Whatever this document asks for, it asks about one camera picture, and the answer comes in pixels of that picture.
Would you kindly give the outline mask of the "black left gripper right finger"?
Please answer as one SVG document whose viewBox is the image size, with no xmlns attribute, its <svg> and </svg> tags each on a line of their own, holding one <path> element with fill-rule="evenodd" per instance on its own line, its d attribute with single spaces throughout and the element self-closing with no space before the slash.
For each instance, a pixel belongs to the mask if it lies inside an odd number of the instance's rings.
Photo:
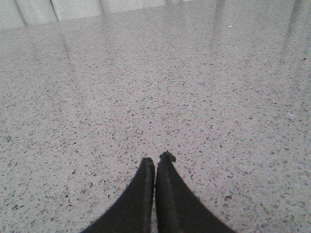
<svg viewBox="0 0 311 233">
<path fill-rule="evenodd" d="M 176 158 L 160 155 L 155 183 L 157 227 L 160 233 L 233 233 L 192 193 L 176 171 Z"/>
</svg>

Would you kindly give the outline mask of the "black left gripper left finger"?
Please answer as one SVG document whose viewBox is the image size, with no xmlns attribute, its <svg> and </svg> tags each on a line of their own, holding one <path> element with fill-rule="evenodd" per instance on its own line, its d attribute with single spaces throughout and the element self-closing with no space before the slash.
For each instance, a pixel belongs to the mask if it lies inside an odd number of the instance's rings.
<svg viewBox="0 0 311 233">
<path fill-rule="evenodd" d="M 135 176 L 114 204 L 84 233 L 149 233 L 154 196 L 155 166 L 142 158 Z"/>
</svg>

